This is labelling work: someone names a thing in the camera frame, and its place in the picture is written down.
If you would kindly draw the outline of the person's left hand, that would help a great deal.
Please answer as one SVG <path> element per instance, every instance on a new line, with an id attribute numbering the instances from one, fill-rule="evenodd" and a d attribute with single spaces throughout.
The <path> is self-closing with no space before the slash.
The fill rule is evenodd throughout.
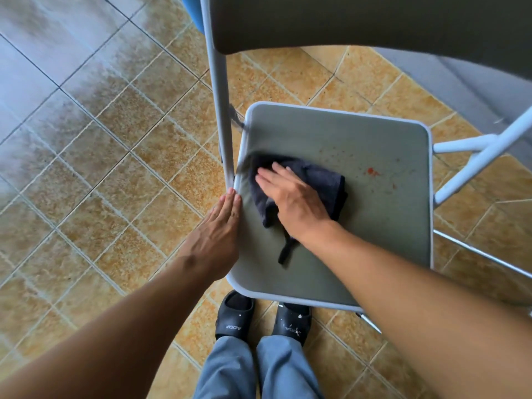
<path id="1" fill-rule="evenodd" d="M 211 283 L 224 278 L 238 259 L 239 224 L 231 229 L 210 223 L 209 213 L 181 245 L 177 261 Z"/>

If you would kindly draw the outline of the person's right hand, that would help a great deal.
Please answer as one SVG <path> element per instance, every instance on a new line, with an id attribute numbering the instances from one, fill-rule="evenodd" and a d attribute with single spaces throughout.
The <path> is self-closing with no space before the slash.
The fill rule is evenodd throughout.
<path id="1" fill-rule="evenodd" d="M 306 201 L 275 204 L 278 208 L 278 218 L 289 235 L 311 252 L 315 252 L 324 246 L 340 226 L 330 219 L 317 192 L 310 186 L 309 189 Z"/>

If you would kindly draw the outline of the dark grey cloth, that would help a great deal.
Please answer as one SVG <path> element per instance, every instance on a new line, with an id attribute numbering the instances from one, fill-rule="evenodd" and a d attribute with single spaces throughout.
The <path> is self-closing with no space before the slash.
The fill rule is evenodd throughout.
<path id="1" fill-rule="evenodd" d="M 300 242 L 290 236 L 283 227 L 278 218 L 278 208 L 275 202 L 263 193 L 255 180 L 258 168 L 271 168 L 273 162 L 277 162 L 283 167 L 289 167 L 304 183 L 314 189 L 332 221 L 339 220 L 348 193 L 345 184 L 346 179 L 342 174 L 308 160 L 268 153 L 254 153 L 249 156 L 247 181 L 250 194 L 263 227 L 268 229 L 280 225 L 283 228 L 285 243 L 279 253 L 278 263 L 285 268 L 289 265 L 293 250 Z"/>

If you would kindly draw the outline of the grey folding chair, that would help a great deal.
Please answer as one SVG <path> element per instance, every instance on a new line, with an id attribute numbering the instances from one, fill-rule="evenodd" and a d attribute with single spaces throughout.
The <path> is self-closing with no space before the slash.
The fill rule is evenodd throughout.
<path id="1" fill-rule="evenodd" d="M 457 58 L 532 79 L 532 0 L 200 0 L 226 184 L 232 153 L 226 56 L 259 48 L 347 44 Z M 260 175 L 289 212 L 289 231 L 353 293 L 405 260 L 318 212 L 289 169 Z"/>

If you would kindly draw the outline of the person's right forearm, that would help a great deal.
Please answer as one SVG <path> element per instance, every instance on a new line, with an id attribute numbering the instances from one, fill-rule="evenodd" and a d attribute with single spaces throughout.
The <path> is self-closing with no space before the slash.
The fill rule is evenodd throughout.
<path id="1" fill-rule="evenodd" d="M 340 228 L 315 254 L 441 399 L 532 399 L 532 319 Z"/>

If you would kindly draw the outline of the person's left forearm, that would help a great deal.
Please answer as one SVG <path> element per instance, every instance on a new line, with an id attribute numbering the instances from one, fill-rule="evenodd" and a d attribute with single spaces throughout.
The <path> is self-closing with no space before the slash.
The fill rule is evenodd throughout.
<path id="1" fill-rule="evenodd" d="M 146 399 L 218 261 L 179 257 L 135 292 L 0 383 L 0 399 Z"/>

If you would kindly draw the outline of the black slipper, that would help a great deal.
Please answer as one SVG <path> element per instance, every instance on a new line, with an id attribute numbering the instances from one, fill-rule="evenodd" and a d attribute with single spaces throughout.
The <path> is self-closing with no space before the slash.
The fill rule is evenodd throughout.
<path id="1" fill-rule="evenodd" d="M 289 337 L 304 346 L 311 326 L 312 310 L 309 306 L 279 302 L 271 335 Z"/>
<path id="2" fill-rule="evenodd" d="M 236 290 L 223 299 L 216 318 L 215 338 L 235 337 L 248 341 L 250 327 L 255 313 L 255 299 L 244 296 Z"/>

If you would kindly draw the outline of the grey trousers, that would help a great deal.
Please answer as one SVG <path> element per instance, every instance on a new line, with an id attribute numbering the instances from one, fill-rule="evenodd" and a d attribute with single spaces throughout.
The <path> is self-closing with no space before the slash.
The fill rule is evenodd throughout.
<path id="1" fill-rule="evenodd" d="M 291 337 L 265 336 L 253 355 L 236 337 L 219 338 L 207 357 L 193 399 L 324 399 L 302 345 Z"/>

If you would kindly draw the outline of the blue plastic object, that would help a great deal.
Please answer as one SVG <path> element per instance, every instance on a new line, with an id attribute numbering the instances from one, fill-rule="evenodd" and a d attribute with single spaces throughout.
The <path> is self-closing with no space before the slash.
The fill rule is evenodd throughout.
<path id="1" fill-rule="evenodd" d="M 182 0 L 182 3 L 197 30 L 204 34 L 201 0 Z"/>

